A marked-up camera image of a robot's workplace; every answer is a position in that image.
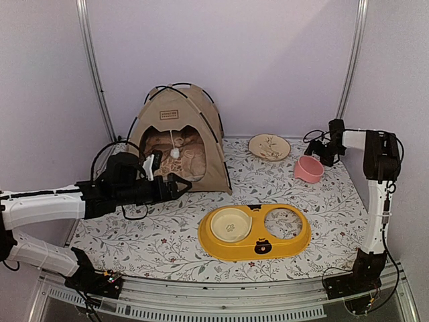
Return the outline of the pink plastic bowl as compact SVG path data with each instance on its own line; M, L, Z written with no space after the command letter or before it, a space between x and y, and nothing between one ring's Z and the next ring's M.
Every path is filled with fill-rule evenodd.
M324 174L324 166L314 157L303 155L299 157L294 167L294 178L307 183L320 182Z

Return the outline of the white fluffy cushion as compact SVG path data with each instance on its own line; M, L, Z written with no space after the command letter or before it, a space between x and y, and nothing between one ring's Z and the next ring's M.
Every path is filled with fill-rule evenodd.
M164 178L174 173L196 182L206 173L206 154L204 142L196 129L186 126L180 131L158 131L150 127L144 134L141 143L144 145L144 155L154 150L162 152L160 167L154 174Z

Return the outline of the cream ceramic pet bowl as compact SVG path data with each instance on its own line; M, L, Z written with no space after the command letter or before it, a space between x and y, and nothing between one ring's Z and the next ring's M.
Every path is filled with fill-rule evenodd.
M244 240L250 233L252 218L238 208L216 211L210 220L212 234L222 242L235 243Z

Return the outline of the yellow double bowl holder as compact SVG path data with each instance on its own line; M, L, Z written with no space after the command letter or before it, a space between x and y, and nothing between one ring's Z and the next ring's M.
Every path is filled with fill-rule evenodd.
M238 208L252 218L249 235L242 241L227 243L217 239L210 230L210 220L216 211ZM272 235L265 226L265 218L275 210L289 210L301 221L302 228L297 236L280 239ZM219 260L238 262L287 258L303 252L311 241L310 224L297 208L286 204L227 205L208 213L198 226L198 240L202 248Z

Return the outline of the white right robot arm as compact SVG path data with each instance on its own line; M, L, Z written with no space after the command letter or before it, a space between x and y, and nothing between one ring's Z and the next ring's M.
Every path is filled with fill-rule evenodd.
M394 133L383 130L347 129L342 119L328 123L328 131L317 130L315 138L304 136L308 144L305 155L317 155L321 163L332 167L346 149L363 152L363 174L369 189L369 216L363 243L357 252L347 287L361 292L377 280L391 255L387 248L387 232L391 217L391 199L404 159L404 146Z

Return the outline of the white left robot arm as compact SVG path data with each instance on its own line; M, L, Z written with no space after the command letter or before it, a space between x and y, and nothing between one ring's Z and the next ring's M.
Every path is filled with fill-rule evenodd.
M1 260L25 262L38 268L73 276L85 291L95 290L99 275L84 251L59 248L18 229L59 219L96 219L126 205L155 205L179 199L192 183L177 174L156 176L161 153L144 161L129 152L108 158L97 177L62 189L1 193Z

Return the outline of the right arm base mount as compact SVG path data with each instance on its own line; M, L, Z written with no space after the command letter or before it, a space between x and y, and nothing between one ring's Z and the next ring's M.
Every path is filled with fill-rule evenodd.
M353 267L347 274L322 278L322 285L329 299L348 297L375 290L381 286L381 273L387 254L366 254L358 251Z

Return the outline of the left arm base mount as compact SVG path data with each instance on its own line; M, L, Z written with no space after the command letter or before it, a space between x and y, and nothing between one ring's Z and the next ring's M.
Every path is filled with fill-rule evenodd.
M64 285L84 294L118 299L123 286L122 273L114 270L98 271L83 250L72 247L77 258L77 271L65 276Z

